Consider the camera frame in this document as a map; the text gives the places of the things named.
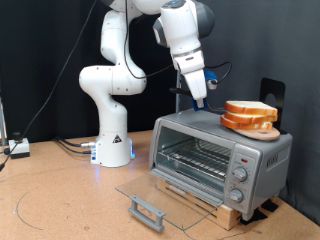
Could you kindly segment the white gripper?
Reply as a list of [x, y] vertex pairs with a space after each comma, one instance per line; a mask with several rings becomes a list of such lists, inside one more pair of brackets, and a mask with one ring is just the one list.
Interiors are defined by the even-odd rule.
[[185, 73], [184, 78], [193, 98], [196, 100], [197, 107], [203, 108], [203, 98], [207, 96], [204, 71], [200, 69], [190, 73]]

